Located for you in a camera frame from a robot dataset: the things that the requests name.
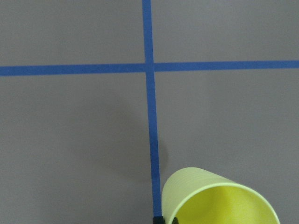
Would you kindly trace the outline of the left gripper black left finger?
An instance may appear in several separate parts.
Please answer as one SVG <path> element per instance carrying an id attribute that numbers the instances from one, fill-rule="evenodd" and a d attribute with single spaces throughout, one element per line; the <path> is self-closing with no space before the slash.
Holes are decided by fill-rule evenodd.
<path id="1" fill-rule="evenodd" d="M 163 216 L 155 216 L 152 219 L 153 224 L 164 224 L 164 217 Z"/>

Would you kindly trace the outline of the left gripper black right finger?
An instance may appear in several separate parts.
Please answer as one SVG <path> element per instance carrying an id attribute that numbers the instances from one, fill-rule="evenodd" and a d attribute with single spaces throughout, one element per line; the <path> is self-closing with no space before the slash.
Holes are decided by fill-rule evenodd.
<path id="1" fill-rule="evenodd" d="M 176 217 L 174 217 L 172 224 L 179 224 L 178 219 Z"/>

